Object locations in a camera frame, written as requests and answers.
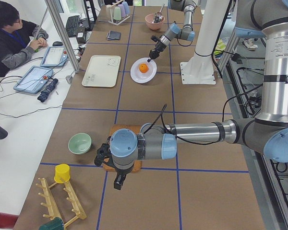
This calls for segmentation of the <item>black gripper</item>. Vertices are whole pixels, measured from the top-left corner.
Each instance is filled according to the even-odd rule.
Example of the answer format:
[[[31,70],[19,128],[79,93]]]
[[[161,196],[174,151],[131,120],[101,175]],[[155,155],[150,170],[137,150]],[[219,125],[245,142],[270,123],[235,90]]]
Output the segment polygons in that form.
[[[132,166],[129,167],[128,169],[116,168],[117,175],[116,175],[116,178],[115,178],[114,183],[113,183],[114,189],[117,189],[117,190],[121,190],[122,189],[123,183],[124,183],[124,181],[126,179],[126,176],[131,171],[132,171]]]
[[[150,50],[149,59],[147,60],[147,62],[150,63],[152,59],[157,59],[160,56],[160,53],[163,52],[166,47],[167,46],[164,43],[158,41],[155,45],[155,48]]]

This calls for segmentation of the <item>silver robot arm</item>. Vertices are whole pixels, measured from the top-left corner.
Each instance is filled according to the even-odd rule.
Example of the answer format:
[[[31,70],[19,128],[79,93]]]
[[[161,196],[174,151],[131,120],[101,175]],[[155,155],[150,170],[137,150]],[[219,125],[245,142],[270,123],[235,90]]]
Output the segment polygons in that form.
[[[171,159],[177,142],[244,145],[277,162],[288,162],[288,0],[241,0],[236,33],[267,39],[261,111],[255,118],[207,124],[142,125],[140,133],[123,128],[109,137],[109,164],[121,189],[136,160]]]
[[[172,10],[182,11],[184,13],[183,27],[179,28],[176,23],[172,23],[166,32],[159,38],[152,36],[151,39],[156,42],[155,48],[150,50],[147,62],[159,57],[160,53],[176,38],[192,42],[195,38],[193,30],[193,14],[197,4],[193,0],[169,0],[168,7]]]

